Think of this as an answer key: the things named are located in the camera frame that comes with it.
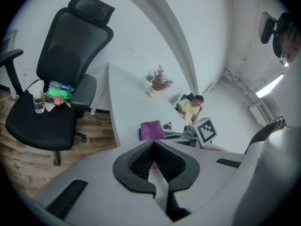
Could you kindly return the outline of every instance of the water bottle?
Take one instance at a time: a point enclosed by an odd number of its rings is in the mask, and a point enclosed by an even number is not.
[[[51,103],[56,107],[60,107],[60,108],[71,107],[70,103],[68,103],[61,97],[55,97],[48,93],[44,93],[44,97],[46,102]]]
[[[63,90],[69,91],[71,93],[74,92],[74,88],[72,88],[71,85],[61,84],[61,83],[56,82],[56,81],[51,81],[49,83],[49,88],[63,89]]]
[[[56,88],[48,88],[47,93],[54,97],[56,97],[56,96],[62,97],[65,100],[69,100],[73,96],[73,94],[70,93],[69,91],[62,90],[62,89],[56,89]]]
[[[40,91],[40,93],[36,93],[32,95],[33,97],[33,108],[36,111],[36,113],[41,114],[45,110],[45,99],[43,95],[43,91]]]

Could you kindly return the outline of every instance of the green object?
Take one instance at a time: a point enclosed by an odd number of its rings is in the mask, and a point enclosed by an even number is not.
[[[58,96],[61,97],[65,100],[69,100],[72,98],[72,93],[70,93],[69,91],[63,90],[63,89],[56,89],[56,88],[49,88],[47,91],[48,94],[50,94],[51,96]]]

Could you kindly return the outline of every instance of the person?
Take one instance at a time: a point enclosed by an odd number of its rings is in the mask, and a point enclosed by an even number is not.
[[[301,34],[289,13],[283,13],[273,32],[273,50],[280,63],[290,66],[301,49]]]
[[[184,99],[177,103],[176,108],[178,109],[179,114],[185,120],[186,125],[189,125],[191,121],[195,122],[198,119],[200,112],[203,110],[203,102],[204,97],[196,95],[193,101]],[[196,107],[199,107],[197,114],[195,114]]]

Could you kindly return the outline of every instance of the light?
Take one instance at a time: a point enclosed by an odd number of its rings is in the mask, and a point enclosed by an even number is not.
[[[264,87],[263,89],[259,90],[256,95],[261,98],[265,95],[267,95],[268,93],[270,93],[272,91],[272,89],[279,83],[279,81],[283,78],[283,74],[281,74],[277,79],[275,79],[273,82],[271,82],[270,84],[268,84],[266,87]]]

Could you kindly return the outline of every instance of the dried flower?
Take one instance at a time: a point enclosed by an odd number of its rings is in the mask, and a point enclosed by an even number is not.
[[[173,81],[167,79],[166,75],[164,75],[163,72],[164,69],[162,69],[161,65],[159,65],[159,68],[157,70],[154,70],[149,74],[152,87],[156,91],[166,90],[173,84]]]

